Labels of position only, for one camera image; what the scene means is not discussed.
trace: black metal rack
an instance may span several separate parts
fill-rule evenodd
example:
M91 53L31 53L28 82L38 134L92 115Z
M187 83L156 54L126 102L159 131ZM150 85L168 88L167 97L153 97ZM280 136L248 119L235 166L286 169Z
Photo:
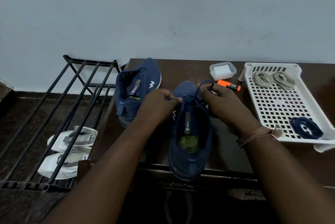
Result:
M105 93L105 95L102 99L98 115L96 116L96 118L94 120L94 129L96 129L96 127L98 126L98 122L99 122L99 119L101 117L101 114L102 114L102 111L103 111L103 105L106 102L108 92L111 88L115 88L114 84L106 84L106 81L107 81L107 79L108 79L108 77L109 77L113 68L116 68L118 73L120 72L120 70L119 70L119 66L118 66L118 63L117 63L116 60L114 60L113 62L103 62L103 61L91 61L91 60L83 60L83 59L74 59L74 58L69 57L68 55L64 55L63 57L64 57L65 61L67 62L64 69L61 71L61 73L58 75L58 77L55 79L55 81L49 87L48 91L40 99L40 101L35 106L33 111L29 114L27 119L23 122L23 124L20 126L20 128L16 131L14 136L8 141L7 145L4 147L4 149L0 153L0 160L7 153L8 149L11 147L11 145L13 144L13 142L15 141L17 136L22 132L22 130L25 128L25 126L29 123L29 121L31 121L33 116L36 114L38 109L42 106L43 102L47 99L49 93L51 93L52 89L56 86L57 82L61 79L63 74L66 72L66 70L69 67L71 67L71 69L73 70L75 75L73 76L72 80L69 82L68 86L66 87L64 92L61 94L61 96L57 100L56 104L54 105L54 107L52 108L50 113L47 115L47 117L42 122L40 127L37 129L37 131L35 132L33 137L30 139L30 141L28 142L25 149L20 153L19 157L16 159L14 165L11 167L10 171L7 173L5 178L3 180L0 180L0 188L23 189L23 190L44 191L44 192L47 192L47 191L48 192L49 191L68 192L68 191L71 190L71 188L72 188L72 186L75 182L75 177L74 177L74 178L67 179L66 183L63 182L62 185L60 185L60 184L58 184L58 180L55 180L55 178L56 178L60 168L62 167L66 157L68 156L74 142L76 141L81 129L83 128L88 116L90 115L95 103L99 99L99 96L100 96L100 93L101 93L102 89L107 88L106 93ZM76 70L75 67L73 66L73 64L80 65L79 69ZM88 78L87 82L84 82L83 79L81 78L81 76L79 75L80 72L83 70L85 65L95 66L94 70L91 73L90 77ZM100 66L109 67L109 69L107 71L107 74L106 74L105 78L103 79L103 82L102 83L91 83L91 80L92 80L94 74L96 73L96 71L98 70L98 68ZM13 177L13 174L15 173L15 171L17 171L17 169L20 166L22 160L27 155L28 151L31 149L34 142L36 141L36 139L38 138L38 136L40 135L40 133L44 129L44 127L48 124L52 115L55 113L55 111L57 110L57 108L61 104L61 101L64 99L65 95L68 93L69 89L71 88L71 86L73 85L74 81L77 78L82 83L83 89L82 89L81 93L78 95L77 99L75 100L75 102L74 102L71 110L69 111L68 115L66 116L65 120L63 120L61 126L57 130L57 133L52 138L48 147L45 149L43 154L40 156L38 162L36 162L34 168L31 170L30 174L25 179L25 181L13 181L13 180L11 180L12 177ZM95 90L92 92L88 87L94 87ZM72 118L73 118L73 116L74 116L74 114L75 114L75 112L76 112L76 110L77 110L77 108L78 108L86 90L89 91L90 94L92 95L91 98L90 98L90 102L87 106L85 114L82 117L81 123L79 124L79 127L78 127L75 135L73 136L71 142L69 143L69 145L68 145L67 149L65 150L63 156L61 157L59 163L57 164L57 167L56 167L55 171L52 173L50 179L48 179L47 182L43 181L44 179L46 179L45 177L41 177L38 182L34 182L33 178L35 177L38 168L42 164L44 158L49 154L49 152L51 150L51 147L54 144L54 142L56 141L57 137L60 135L61 132L66 131L68 129L68 127L70 125L70 122L71 122L71 120L72 120Z

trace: brown table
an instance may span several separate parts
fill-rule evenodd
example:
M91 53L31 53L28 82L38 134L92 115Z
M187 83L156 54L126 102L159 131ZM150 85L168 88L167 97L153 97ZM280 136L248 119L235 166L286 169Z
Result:
M143 59L130 59L126 69L135 68ZM157 59L162 74L161 88L174 90L179 83L190 80L197 84L212 80L209 66L220 61L190 61ZM232 62L237 73L230 81L241 84L237 93L240 100L255 114L253 104L245 83L238 81L245 62ZM303 70L302 79L319 103L326 116L335 124L335 65L334 64L299 64ZM228 132L220 120L212 118L216 130L213 137L211 154L202 175L195 181L184 183L171 173L167 152L169 148L167 125L161 125L149 139L140 158L134 181L137 185L152 187L182 187L182 189L199 188L248 188L258 189L259 183L250 167L243 149L235 143L236 136ZM116 116L114 98L100 126L99 134L89 155L88 162L82 162L78 169L78 180L86 174L90 165L94 165L104 152L124 131ZM312 144L284 143L299 162L324 186L335 187L335 149L318 153Z

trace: marker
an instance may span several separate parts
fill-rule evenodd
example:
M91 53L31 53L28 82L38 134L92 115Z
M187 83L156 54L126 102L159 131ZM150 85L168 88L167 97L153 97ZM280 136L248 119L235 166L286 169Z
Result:
M235 92L238 92L238 91L241 90L241 86L239 86L239 85L235 85L235 84L232 84L232 83L230 83L230 82L223 81L223 80L219 80L219 81L217 82L217 84L220 85L220 86L224 86L224 87L227 87L227 88L229 88L229 89L232 89L232 90L235 91Z

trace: white wall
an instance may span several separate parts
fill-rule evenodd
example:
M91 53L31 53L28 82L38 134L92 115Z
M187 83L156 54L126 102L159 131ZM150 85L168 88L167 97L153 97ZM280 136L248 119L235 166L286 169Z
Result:
M334 26L335 0L0 0L0 78L46 91L64 54L335 63Z

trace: plastic container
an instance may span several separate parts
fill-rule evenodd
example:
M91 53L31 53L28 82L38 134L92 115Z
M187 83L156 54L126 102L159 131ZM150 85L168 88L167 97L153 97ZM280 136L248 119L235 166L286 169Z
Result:
M209 67L209 73L215 81L228 79L234 76L236 68L231 62L220 62Z
M253 72L257 71L268 74L286 72L295 80L295 87L287 91L275 83L269 88L260 87L252 78ZM301 68L297 64L247 62L239 81L245 80L261 124L271 129L279 125L283 129L285 135L278 138L278 141L312 143L318 152L335 148L335 128L301 80L300 74ZM323 131L323 137L303 139L295 133L289 121L293 117L301 116L314 121Z

